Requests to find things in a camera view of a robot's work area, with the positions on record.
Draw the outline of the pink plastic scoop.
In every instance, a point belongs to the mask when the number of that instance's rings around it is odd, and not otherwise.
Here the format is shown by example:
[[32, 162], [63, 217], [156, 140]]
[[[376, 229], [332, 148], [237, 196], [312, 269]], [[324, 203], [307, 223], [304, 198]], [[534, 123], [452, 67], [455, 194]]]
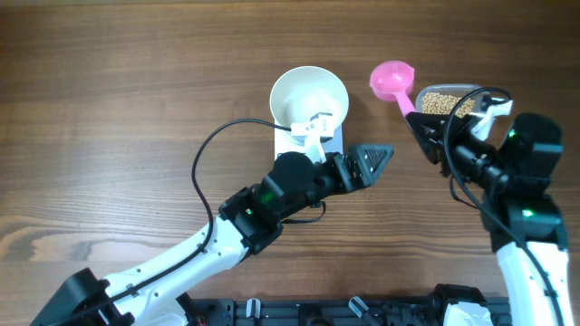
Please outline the pink plastic scoop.
[[403, 61], [388, 61], [376, 66], [370, 76], [370, 87], [381, 101], [396, 102], [401, 115], [415, 111], [410, 94], [414, 86], [415, 69]]

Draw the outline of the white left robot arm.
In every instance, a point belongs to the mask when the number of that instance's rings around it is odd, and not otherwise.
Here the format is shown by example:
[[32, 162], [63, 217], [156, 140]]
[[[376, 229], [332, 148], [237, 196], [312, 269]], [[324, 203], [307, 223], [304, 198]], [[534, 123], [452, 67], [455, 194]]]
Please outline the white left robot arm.
[[390, 145], [353, 145], [324, 162], [286, 152], [262, 181], [224, 202], [193, 236], [155, 258], [97, 279], [88, 268], [67, 278], [35, 325], [185, 325], [178, 298], [207, 278], [259, 254], [284, 221], [330, 196], [371, 187], [394, 154]]

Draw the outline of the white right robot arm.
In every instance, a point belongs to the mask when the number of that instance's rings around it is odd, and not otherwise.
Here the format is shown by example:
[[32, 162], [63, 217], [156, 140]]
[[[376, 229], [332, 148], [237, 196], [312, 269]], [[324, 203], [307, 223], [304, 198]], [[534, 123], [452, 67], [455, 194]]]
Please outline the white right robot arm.
[[566, 226], [546, 192], [563, 152], [558, 125], [539, 114], [519, 114], [495, 148], [473, 135], [474, 116], [412, 112], [406, 120], [428, 160], [440, 164], [480, 212], [513, 324], [573, 324]]

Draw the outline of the white digital kitchen scale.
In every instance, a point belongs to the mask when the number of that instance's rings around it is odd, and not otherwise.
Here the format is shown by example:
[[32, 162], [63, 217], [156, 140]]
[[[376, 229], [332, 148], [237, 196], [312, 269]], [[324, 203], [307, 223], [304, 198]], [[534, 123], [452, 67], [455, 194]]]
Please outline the white digital kitchen scale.
[[328, 153], [338, 152], [343, 154], [343, 129], [337, 127], [334, 135], [326, 142], [320, 145], [310, 142], [306, 145], [294, 139], [291, 134], [281, 129], [275, 129], [275, 158], [286, 152], [299, 152], [305, 154], [313, 163], [324, 163], [325, 155]]

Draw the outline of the white bowl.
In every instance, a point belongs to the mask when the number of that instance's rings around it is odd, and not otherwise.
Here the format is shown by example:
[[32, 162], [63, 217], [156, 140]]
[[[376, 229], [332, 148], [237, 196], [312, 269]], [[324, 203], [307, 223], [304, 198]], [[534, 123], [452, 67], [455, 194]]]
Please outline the white bowl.
[[287, 128], [295, 122], [310, 122], [318, 113], [331, 114], [334, 135], [322, 145], [325, 151], [343, 151], [342, 123], [348, 113], [349, 95], [332, 72], [316, 66], [285, 72], [270, 92], [269, 106], [275, 123]]

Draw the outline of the pile of soybeans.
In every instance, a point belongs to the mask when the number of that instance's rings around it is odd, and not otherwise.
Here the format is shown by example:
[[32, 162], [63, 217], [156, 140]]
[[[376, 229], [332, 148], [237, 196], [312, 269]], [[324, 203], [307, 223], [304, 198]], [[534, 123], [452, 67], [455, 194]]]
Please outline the pile of soybeans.
[[[452, 112], [460, 97], [440, 92], [427, 92], [421, 99], [422, 112], [426, 114], [448, 115]], [[456, 112], [458, 117], [470, 114], [475, 108], [474, 100], [464, 101]]]

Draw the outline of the clear plastic container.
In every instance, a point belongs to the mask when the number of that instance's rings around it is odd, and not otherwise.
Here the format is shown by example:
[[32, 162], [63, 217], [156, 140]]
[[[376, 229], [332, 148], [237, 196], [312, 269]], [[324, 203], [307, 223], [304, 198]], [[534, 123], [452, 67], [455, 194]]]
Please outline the clear plastic container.
[[[466, 94], [478, 89], [473, 84], [440, 84], [432, 85], [423, 89], [415, 100], [417, 112], [447, 116]], [[480, 93], [473, 98], [467, 99], [459, 108], [457, 116], [474, 116], [476, 127], [471, 134], [479, 140], [486, 140], [493, 125], [493, 119], [488, 116], [488, 108], [495, 104], [494, 99], [488, 92]]]

